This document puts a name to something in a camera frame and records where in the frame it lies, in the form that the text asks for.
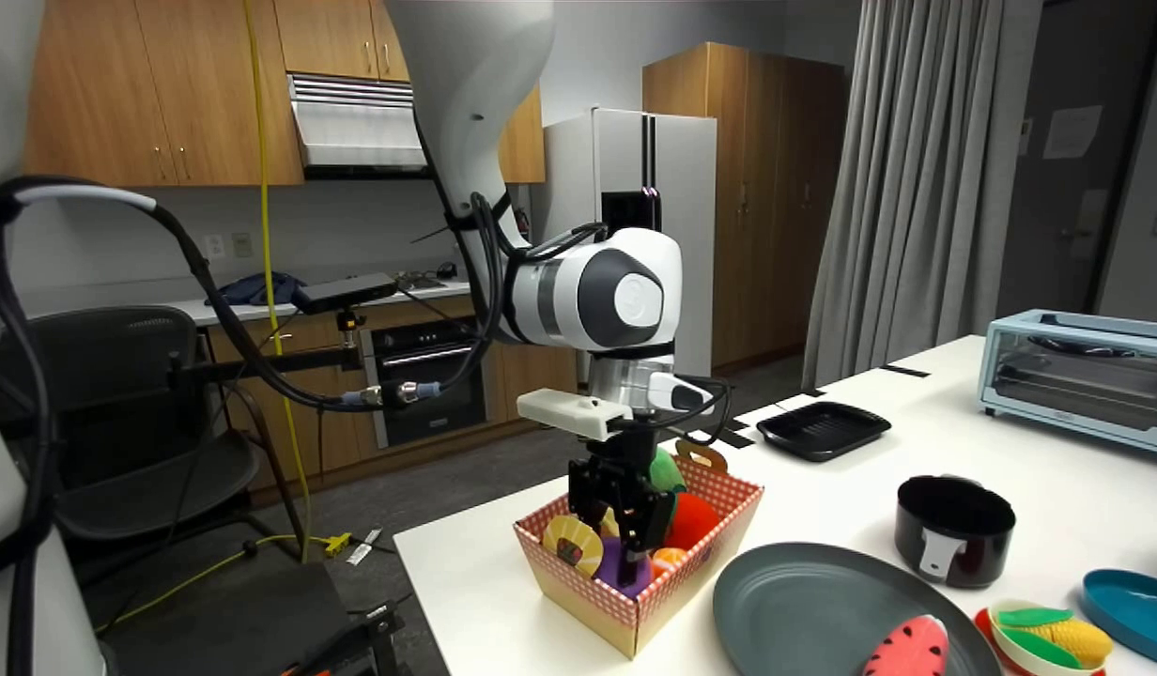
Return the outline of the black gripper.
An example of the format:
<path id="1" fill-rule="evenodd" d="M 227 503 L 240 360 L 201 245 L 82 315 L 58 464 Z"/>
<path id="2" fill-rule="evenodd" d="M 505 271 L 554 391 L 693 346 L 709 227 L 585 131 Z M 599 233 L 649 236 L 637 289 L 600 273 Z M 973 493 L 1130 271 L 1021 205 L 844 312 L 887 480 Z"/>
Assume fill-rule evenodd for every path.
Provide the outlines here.
<path id="1" fill-rule="evenodd" d="M 657 455 L 653 430 L 633 420 L 619 435 L 589 445 L 585 460 L 566 465 L 566 509 L 585 528 L 600 528 L 604 516 L 615 516 L 619 591 L 649 584 L 649 550 L 665 543 L 674 521 L 678 493 L 657 493 L 649 484 L 653 455 Z"/>

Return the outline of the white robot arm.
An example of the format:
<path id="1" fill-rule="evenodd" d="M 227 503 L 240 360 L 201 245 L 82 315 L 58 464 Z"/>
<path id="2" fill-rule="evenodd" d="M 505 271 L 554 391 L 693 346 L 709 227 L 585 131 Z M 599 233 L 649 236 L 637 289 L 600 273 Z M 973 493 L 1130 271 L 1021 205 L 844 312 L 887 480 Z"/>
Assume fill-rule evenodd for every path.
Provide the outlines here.
<path id="1" fill-rule="evenodd" d="M 34 330 L 4 265 L 4 228 L 37 198 L 114 196 L 96 182 L 22 171 L 43 21 L 46 0 L 0 0 L 0 344 L 20 350 Z M 524 236 L 495 147 L 554 52 L 554 0 L 392 0 L 392 21 L 415 81 L 417 138 L 484 326 L 520 346 L 566 346 L 619 366 L 594 432 L 599 460 L 570 478 L 570 499 L 647 554 L 674 528 L 674 495 L 649 480 L 647 416 L 709 402 L 660 366 L 680 326 L 680 245 L 647 227 L 608 236 L 576 228 L 550 245 Z M 34 676 L 43 660 L 96 668 L 101 655 L 62 554 L 54 473 L 20 473 L 0 435 L 0 665 Z"/>

